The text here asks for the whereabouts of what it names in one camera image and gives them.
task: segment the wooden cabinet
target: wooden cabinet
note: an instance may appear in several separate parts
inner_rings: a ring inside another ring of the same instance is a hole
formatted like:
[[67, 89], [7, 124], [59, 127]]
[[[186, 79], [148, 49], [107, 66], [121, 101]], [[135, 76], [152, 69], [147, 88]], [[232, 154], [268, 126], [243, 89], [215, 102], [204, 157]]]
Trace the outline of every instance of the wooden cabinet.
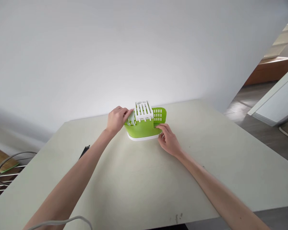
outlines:
[[275, 57], [261, 60], [245, 82], [246, 85], [278, 81], [288, 72], [288, 58]]

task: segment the right hand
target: right hand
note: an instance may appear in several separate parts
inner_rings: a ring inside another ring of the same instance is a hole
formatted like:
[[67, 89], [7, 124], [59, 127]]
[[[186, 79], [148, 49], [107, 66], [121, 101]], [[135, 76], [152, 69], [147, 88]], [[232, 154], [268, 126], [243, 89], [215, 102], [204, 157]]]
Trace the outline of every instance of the right hand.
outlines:
[[158, 142], [161, 147], [174, 157], [178, 157], [183, 154], [183, 150], [176, 138], [176, 135], [172, 132], [168, 124], [159, 124], [156, 126], [162, 130], [158, 137]]

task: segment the left hand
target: left hand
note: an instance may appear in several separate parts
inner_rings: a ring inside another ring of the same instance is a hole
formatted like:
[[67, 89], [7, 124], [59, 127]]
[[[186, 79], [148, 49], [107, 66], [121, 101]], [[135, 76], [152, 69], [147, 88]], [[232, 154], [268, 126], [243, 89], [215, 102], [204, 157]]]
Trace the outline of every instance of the left hand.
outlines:
[[133, 109], [128, 110], [127, 108], [117, 106], [108, 115], [106, 130], [108, 130], [111, 134], [116, 135], [118, 131], [121, 130], [132, 111]]

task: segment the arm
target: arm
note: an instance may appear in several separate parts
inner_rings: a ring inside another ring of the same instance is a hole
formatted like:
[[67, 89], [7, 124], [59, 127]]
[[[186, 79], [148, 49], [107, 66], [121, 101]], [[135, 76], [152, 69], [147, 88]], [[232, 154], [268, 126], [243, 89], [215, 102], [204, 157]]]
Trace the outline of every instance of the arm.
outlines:
[[[69, 218], [86, 188], [101, 154], [123, 127], [132, 111], [118, 106], [109, 113], [107, 128], [102, 131], [95, 143], [55, 186], [24, 229], [47, 220], [66, 220]], [[44, 226], [39, 229], [57, 230], [63, 229], [64, 226]]]
[[157, 128], [162, 130], [158, 138], [161, 147], [175, 156], [189, 170], [212, 205], [231, 229], [269, 229], [228, 188], [181, 149], [175, 134], [173, 134], [168, 124], [160, 124]]

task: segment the gray floor tile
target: gray floor tile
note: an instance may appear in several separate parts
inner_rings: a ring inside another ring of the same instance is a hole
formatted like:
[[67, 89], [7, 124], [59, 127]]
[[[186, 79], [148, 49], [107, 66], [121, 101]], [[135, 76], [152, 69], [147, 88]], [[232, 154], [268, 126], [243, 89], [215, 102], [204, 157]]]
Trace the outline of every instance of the gray floor tile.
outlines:
[[252, 108], [275, 84], [276, 82], [268, 82], [243, 87], [234, 100]]

